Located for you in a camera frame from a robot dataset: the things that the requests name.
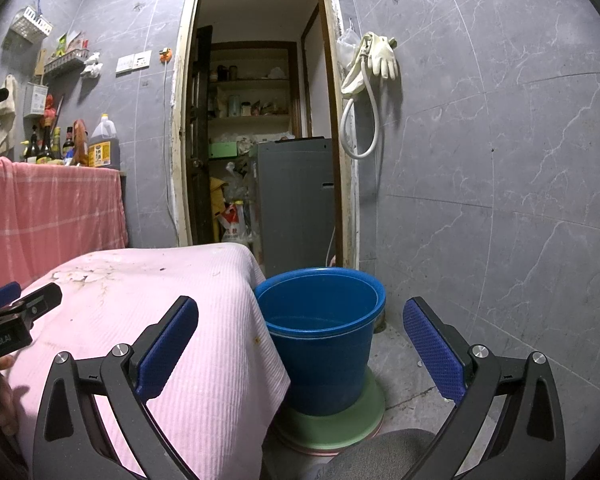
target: metal screw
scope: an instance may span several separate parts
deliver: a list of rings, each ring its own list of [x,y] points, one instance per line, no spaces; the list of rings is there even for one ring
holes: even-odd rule
[[[532,358],[539,365],[543,365],[546,362],[546,357],[544,356],[544,354],[542,354],[540,352],[534,352],[532,355]]]
[[[129,345],[125,345],[124,343],[117,344],[111,349],[111,353],[116,357],[122,357],[127,352],[129,352]]]
[[[59,354],[56,355],[56,357],[54,358],[54,361],[56,363],[58,363],[59,365],[61,365],[62,363],[64,363],[67,359],[69,358],[69,352],[60,352]]]
[[[487,357],[487,355],[489,355],[489,350],[487,349],[487,347],[482,345],[474,346],[473,348],[471,348],[471,352],[480,359],[484,359],[485,357]]]

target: shower hose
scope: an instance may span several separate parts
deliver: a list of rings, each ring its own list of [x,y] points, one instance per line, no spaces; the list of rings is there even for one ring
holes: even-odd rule
[[[354,153],[355,148],[350,148],[347,141],[345,140],[347,118],[349,117],[351,107],[353,106],[353,97],[349,99],[349,101],[347,101],[347,104],[344,107],[344,112],[342,113],[342,118],[340,120],[340,131],[338,134],[338,136],[340,137],[340,145],[342,146],[344,152],[351,158],[355,158],[356,160],[368,157],[374,152],[376,144],[378,143],[380,131],[380,119],[378,118],[378,103],[376,103],[374,91],[372,90],[371,83],[369,82],[369,76],[366,74],[366,59],[367,56],[365,54],[360,55],[360,70],[362,70],[362,79],[365,82],[365,88],[369,94],[371,108],[374,113],[374,138],[371,141],[371,145],[368,147],[368,150],[366,150],[366,152],[364,153]]]

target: wooden door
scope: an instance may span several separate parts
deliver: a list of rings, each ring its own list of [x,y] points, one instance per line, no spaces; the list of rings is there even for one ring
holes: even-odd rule
[[[213,27],[201,27],[196,33],[196,45],[189,59],[187,81],[186,136],[187,200],[191,237],[194,245],[214,241],[209,189],[209,139],[207,127],[207,96],[211,63]]]

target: blue bucket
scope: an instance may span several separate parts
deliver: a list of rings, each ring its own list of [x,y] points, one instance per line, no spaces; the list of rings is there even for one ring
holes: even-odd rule
[[[362,393],[382,284],[359,270],[292,270],[255,289],[267,327],[291,378],[288,405],[333,415]]]

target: plastic jug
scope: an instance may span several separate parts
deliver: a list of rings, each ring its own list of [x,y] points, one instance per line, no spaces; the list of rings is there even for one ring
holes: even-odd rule
[[[116,125],[102,114],[100,124],[89,140],[89,167],[120,169],[120,142],[116,137]]]

